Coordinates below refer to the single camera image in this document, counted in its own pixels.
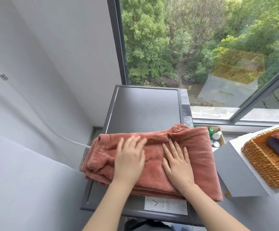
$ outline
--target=right hand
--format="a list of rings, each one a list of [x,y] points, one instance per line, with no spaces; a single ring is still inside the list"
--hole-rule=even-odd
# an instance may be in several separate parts
[[[189,181],[194,184],[194,175],[188,151],[187,148],[184,147],[183,155],[178,143],[176,141],[173,143],[171,139],[169,139],[169,146],[172,150],[172,154],[163,143],[163,149],[167,156],[169,165],[167,160],[163,158],[162,166],[172,185],[182,194]]]

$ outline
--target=left hand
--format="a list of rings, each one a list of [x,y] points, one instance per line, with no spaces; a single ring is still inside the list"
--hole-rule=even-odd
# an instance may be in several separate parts
[[[116,151],[113,182],[123,183],[130,189],[136,184],[145,164],[145,151],[143,148],[147,139],[139,140],[140,136],[132,136],[125,141],[122,148],[124,139],[121,138]]]

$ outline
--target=bracelet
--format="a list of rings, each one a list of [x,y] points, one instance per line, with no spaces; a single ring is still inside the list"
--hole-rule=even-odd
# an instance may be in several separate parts
[[[182,191],[182,195],[183,195],[185,189],[186,189],[189,185],[192,185],[192,184],[193,184],[193,182],[188,181],[188,183],[186,184],[186,186],[184,187],[184,189],[183,189],[183,191]]]

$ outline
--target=label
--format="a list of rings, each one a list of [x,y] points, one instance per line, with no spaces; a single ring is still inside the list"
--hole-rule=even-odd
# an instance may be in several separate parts
[[[181,215],[188,214],[187,202],[179,199],[166,199],[145,196],[145,210],[175,213]]]

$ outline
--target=wicker basket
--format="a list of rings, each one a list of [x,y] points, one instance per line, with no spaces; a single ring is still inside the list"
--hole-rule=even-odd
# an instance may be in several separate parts
[[[241,151],[269,186],[279,188],[279,155],[266,143],[275,132],[279,127],[253,137]]]

